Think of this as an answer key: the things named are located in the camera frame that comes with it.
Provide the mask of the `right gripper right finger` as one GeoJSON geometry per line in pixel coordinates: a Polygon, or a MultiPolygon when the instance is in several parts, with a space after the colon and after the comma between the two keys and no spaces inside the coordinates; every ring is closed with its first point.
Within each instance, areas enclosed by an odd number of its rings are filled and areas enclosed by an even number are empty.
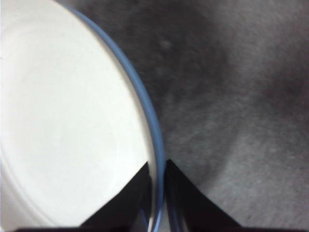
{"type": "Polygon", "coordinates": [[[202,194],[172,160],[165,169],[165,194],[172,232],[239,232],[244,228],[202,194]]]}

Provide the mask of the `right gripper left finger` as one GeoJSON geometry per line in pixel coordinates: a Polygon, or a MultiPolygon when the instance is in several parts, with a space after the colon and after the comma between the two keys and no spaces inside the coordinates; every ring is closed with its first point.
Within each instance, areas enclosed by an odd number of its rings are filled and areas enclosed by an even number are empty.
{"type": "Polygon", "coordinates": [[[152,180],[145,163],[125,187],[79,227],[80,232],[146,232],[152,211],[152,180]]]}

